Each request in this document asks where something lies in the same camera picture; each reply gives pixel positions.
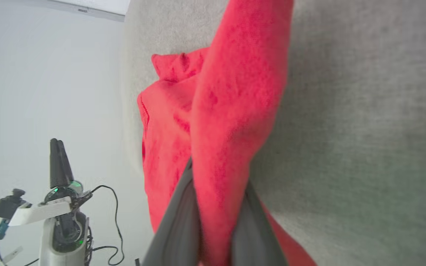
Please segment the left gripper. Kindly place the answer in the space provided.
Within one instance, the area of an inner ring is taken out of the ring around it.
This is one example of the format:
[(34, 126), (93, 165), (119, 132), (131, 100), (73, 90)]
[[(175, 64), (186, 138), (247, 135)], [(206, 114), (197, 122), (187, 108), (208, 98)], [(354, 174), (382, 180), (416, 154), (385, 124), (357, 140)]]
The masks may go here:
[[(69, 184), (67, 187), (57, 187), (60, 185), (60, 162)], [(45, 202), (66, 197), (71, 200), (70, 211), (54, 218), (53, 248), (57, 252), (73, 252), (84, 244), (87, 236), (87, 217), (80, 211), (80, 207), (92, 197), (92, 193), (84, 191), (81, 183), (73, 181), (64, 142), (57, 139), (50, 141), (50, 188), (53, 189), (46, 195)]]

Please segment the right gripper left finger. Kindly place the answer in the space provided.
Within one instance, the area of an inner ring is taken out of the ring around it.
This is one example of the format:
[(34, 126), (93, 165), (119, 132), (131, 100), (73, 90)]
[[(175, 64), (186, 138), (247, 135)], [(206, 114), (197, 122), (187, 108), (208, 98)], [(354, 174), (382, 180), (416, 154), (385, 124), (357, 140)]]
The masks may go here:
[(201, 226), (192, 166), (189, 159), (142, 261), (143, 266), (199, 264)]

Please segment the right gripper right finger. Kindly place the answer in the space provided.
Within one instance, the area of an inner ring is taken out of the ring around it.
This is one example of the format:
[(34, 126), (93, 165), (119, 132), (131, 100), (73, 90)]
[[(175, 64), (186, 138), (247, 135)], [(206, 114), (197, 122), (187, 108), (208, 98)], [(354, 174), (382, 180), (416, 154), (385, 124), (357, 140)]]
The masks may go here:
[(286, 266), (287, 260), (257, 193), (248, 182), (231, 242), (233, 266)]

